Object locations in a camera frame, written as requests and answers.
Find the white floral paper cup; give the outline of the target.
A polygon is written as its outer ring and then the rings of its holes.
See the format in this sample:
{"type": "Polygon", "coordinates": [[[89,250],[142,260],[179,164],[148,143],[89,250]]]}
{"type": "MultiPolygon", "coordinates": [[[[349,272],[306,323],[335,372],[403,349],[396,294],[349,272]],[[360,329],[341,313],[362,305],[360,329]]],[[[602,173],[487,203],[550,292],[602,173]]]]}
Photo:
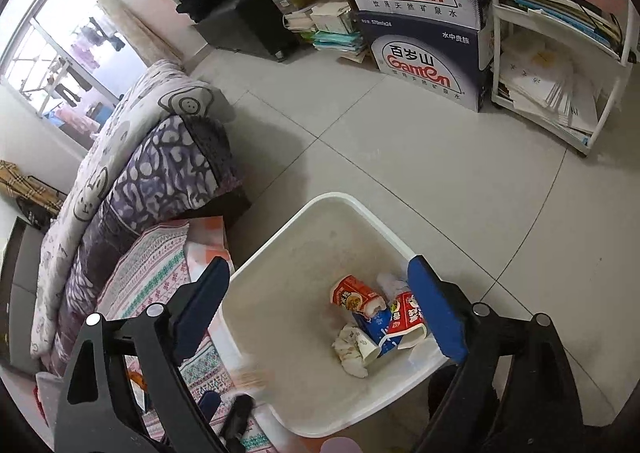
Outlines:
{"type": "Polygon", "coordinates": [[[344,371],[356,378],[369,375],[368,366],[381,353],[380,347],[360,327],[346,324],[338,333],[332,348],[344,371]]]}

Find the red paper cup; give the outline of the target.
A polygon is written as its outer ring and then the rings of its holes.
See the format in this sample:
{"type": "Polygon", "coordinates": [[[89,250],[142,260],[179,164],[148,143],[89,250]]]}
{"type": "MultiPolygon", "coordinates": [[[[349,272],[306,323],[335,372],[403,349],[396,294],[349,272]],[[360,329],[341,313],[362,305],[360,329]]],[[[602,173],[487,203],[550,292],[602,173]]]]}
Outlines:
{"type": "Polygon", "coordinates": [[[330,302],[367,319],[386,308],[383,296],[353,275],[346,275],[334,284],[330,291],[330,302]]]}

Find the red white snack cup trash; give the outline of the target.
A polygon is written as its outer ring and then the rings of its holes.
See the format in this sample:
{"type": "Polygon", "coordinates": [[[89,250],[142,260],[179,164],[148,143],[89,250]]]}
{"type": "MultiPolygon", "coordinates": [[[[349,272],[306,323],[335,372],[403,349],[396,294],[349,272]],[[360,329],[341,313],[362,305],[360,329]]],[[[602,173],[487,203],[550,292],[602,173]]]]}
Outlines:
{"type": "Polygon", "coordinates": [[[411,291],[398,294],[390,305],[387,337],[399,350],[416,347],[426,340],[427,325],[411,291]]]}

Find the blue milk carton trash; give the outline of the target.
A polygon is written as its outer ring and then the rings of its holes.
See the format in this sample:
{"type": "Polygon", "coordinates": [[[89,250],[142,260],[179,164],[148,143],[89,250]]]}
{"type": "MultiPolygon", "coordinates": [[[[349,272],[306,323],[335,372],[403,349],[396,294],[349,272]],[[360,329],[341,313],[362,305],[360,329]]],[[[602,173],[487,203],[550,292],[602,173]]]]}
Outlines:
{"type": "Polygon", "coordinates": [[[357,312],[353,312],[352,317],[360,329],[378,346],[378,351],[380,351],[378,355],[380,357],[398,347],[401,338],[387,335],[390,319],[392,318],[390,308],[378,311],[371,319],[357,312]]]}

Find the white plastic trash bin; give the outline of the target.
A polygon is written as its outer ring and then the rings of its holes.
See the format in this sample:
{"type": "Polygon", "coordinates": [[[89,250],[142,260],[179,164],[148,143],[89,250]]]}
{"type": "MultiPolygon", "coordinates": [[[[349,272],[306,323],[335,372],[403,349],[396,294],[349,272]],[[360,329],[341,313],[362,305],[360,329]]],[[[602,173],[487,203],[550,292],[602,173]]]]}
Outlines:
{"type": "Polygon", "coordinates": [[[309,201],[232,274],[209,335],[229,371],[267,373],[268,435],[282,426],[322,438],[385,409],[447,361],[436,340],[393,351],[365,379],[342,369],[331,343],[347,312],[330,289],[347,274],[373,283],[405,273],[414,251],[352,196],[331,192],[309,201]]]}

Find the patterned striped bed cover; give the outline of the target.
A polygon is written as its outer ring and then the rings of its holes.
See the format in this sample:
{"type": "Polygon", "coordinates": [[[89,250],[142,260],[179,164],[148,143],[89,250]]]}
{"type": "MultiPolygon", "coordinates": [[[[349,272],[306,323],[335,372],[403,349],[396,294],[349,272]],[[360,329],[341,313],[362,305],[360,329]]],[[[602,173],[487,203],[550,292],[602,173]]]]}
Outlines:
{"type": "MultiPolygon", "coordinates": [[[[184,254],[188,231],[189,220],[164,222],[144,231],[119,259],[96,311],[107,320],[135,317],[152,303],[168,303],[178,287],[194,282],[184,254]]],[[[220,406],[209,424],[221,431],[231,410],[235,385],[209,333],[203,335],[194,355],[182,362],[180,374],[195,400],[209,390],[220,395],[220,406]]]]}

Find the pink checked bed sheet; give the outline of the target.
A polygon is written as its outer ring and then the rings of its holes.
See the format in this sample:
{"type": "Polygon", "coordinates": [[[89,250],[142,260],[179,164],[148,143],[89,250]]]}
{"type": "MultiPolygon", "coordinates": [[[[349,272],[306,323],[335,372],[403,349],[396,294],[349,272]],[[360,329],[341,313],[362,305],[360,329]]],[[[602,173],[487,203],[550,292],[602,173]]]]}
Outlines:
{"type": "Polygon", "coordinates": [[[228,248],[224,218],[215,216],[189,219],[184,254],[191,281],[197,281],[209,262],[217,257],[228,263],[229,271],[233,274],[235,266],[228,248]]]}

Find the purple patterned quilt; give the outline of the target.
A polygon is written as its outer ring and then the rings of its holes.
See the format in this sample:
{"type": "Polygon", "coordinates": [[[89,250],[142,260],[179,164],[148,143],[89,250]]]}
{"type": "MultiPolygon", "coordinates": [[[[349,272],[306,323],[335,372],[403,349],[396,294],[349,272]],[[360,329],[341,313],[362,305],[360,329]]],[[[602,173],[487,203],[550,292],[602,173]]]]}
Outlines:
{"type": "Polygon", "coordinates": [[[221,216],[231,227],[250,207],[224,125],[172,115],[132,153],[99,204],[66,274],[48,371],[62,376],[82,322],[119,259],[146,230],[171,220],[221,216]]]}

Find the plaid tan bag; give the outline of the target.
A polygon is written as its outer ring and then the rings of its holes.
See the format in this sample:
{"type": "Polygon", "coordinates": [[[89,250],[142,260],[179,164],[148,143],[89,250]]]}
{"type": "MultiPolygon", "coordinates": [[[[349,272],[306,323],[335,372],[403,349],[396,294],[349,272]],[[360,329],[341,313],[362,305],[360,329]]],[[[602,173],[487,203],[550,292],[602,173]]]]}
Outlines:
{"type": "Polygon", "coordinates": [[[12,199],[27,221],[47,231],[58,217],[66,194],[32,175],[24,175],[16,164],[1,161],[1,193],[12,199]]]}

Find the lower Ganten water carton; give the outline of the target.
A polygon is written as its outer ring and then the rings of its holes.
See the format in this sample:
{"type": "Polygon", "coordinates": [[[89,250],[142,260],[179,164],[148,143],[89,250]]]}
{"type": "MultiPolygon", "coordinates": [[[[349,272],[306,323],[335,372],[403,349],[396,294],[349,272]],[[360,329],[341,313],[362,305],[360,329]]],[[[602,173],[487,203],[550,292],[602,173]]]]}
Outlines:
{"type": "Polygon", "coordinates": [[[382,73],[480,110],[494,54],[489,25],[477,31],[367,11],[358,12],[357,21],[382,73]]]}

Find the black storage cabinet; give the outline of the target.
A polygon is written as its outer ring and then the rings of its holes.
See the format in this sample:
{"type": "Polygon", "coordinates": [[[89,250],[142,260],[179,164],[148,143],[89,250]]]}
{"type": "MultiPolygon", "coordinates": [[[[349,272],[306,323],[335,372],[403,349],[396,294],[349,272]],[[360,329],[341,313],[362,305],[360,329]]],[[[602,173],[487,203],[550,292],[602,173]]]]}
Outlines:
{"type": "Polygon", "coordinates": [[[176,10],[218,49],[284,61],[299,47],[273,0],[178,0],[176,10]]]}

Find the stack of books on floor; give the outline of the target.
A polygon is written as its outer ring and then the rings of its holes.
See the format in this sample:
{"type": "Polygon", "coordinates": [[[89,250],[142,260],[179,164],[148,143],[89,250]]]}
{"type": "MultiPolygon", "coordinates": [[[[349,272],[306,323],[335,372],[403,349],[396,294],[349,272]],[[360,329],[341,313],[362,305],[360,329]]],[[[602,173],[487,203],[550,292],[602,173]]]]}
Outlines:
{"type": "Polygon", "coordinates": [[[283,25],[319,51],[362,63],[368,47],[347,0],[325,0],[283,16],[283,25]]]}

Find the beige window curtain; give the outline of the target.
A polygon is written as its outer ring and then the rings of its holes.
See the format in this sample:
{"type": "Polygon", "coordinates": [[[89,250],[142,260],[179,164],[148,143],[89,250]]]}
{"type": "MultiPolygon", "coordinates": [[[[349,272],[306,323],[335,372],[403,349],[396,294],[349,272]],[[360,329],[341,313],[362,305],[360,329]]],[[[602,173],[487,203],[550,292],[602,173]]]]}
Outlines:
{"type": "Polygon", "coordinates": [[[146,65],[160,60],[176,63],[181,61],[178,52],[152,31],[121,0],[96,0],[96,3],[146,65]]]}

